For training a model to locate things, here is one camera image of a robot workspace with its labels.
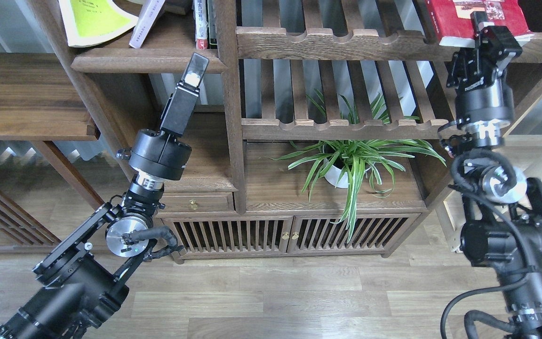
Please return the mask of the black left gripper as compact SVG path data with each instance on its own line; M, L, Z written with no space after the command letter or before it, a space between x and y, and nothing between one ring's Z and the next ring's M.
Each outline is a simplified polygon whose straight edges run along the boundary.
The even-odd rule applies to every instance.
M157 182L180 180L191 146L178 141L187 127L199 97L209 59L194 52L175 93L164 107L158 131L140 129L132 147L118 150L116 157Z

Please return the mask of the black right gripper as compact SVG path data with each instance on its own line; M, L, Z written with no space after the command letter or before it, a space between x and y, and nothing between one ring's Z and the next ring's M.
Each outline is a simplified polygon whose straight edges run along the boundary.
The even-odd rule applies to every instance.
M471 136L472 146L502 146L501 129L514 118L506 67L522 48L506 26L490 26L485 11L470 17L475 47L454 52L447 77L446 86L456 91L454 123Z

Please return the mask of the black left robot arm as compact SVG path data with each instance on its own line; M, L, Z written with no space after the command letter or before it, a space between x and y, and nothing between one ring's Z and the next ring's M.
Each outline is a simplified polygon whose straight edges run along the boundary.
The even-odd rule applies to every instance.
M127 279L142 262L183 249L170 229L153 225L166 180L179 180L191 147L178 141L199 97L208 58L193 54L157 130L141 129L118 151L137 171L122 202L106 202L33 268L43 287L8 322L0 339L80 339L127 298Z

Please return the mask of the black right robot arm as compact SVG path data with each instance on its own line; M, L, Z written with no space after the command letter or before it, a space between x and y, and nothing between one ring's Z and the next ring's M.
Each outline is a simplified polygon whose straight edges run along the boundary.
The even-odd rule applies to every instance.
M483 11L471 14L473 48L454 53L447 86L456 88L456 119L464 132L440 143L452 156L452 189L462 195L465 225L461 250L472 266L495 270L499 286L462 293L445 307L439 331L445 339L452 307L469 296L501 292L507 322L479 310L464 316L467 337L476 322L507 332L509 339L542 339L542 181L527 178L500 153L501 129L512 122L513 94L506 67L522 49L506 26Z

